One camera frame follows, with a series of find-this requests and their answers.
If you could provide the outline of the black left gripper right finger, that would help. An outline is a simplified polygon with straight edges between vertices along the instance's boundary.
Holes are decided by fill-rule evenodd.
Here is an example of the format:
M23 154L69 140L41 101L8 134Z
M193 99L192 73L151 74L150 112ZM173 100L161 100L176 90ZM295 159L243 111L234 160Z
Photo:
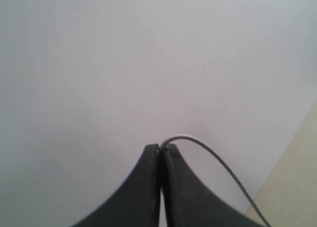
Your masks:
M211 192L175 144L161 150L161 187L169 227L258 227Z

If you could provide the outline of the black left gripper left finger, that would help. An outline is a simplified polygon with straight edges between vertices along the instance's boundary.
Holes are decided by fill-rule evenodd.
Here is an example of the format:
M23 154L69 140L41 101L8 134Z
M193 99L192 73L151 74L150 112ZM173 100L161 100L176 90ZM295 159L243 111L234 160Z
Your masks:
M159 146L146 145L121 186L76 227L157 227L160 212Z

